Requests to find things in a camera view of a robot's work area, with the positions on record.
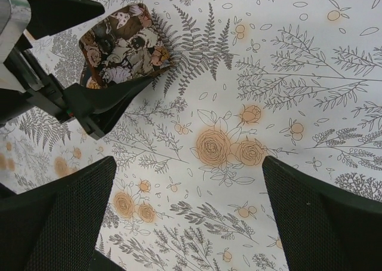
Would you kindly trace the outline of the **cat print brown tie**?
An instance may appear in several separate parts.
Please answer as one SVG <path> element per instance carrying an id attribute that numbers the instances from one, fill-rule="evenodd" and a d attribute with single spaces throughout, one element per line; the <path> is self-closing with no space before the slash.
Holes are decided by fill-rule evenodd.
<path id="1" fill-rule="evenodd" d="M 136 78 L 156 77 L 170 69 L 165 47 L 148 8 L 142 4 L 123 7 L 88 30 L 79 40 L 90 76 L 87 88 L 101 89 Z"/>

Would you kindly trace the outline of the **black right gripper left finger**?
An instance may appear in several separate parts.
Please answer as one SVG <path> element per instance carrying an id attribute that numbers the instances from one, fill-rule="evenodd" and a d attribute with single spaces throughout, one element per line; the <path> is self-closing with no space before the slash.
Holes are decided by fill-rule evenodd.
<path id="1" fill-rule="evenodd" d="M 93 270 L 115 174 L 107 156 L 24 193 L 1 185 L 1 270 Z"/>

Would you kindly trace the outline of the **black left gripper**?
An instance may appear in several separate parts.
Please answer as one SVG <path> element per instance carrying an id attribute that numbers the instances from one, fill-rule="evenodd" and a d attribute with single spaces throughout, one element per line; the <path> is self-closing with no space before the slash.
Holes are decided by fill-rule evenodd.
<path id="1" fill-rule="evenodd" d="M 93 0 L 27 0 L 31 20 L 27 26 L 34 39 L 53 36 L 104 14 L 104 6 Z M 1 31 L 1 126 L 34 107 L 59 123 L 80 123 L 95 140 L 110 133 L 134 98 L 151 77 L 135 78 L 105 89 L 73 84 L 64 89 L 30 52 L 30 41 L 20 32 Z"/>

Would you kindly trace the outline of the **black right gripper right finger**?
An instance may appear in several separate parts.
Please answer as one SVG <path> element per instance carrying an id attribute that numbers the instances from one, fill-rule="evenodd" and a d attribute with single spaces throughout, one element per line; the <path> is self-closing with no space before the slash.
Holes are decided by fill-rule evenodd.
<path id="1" fill-rule="evenodd" d="M 381 270 L 381 203 L 272 156 L 262 170 L 289 270 Z"/>

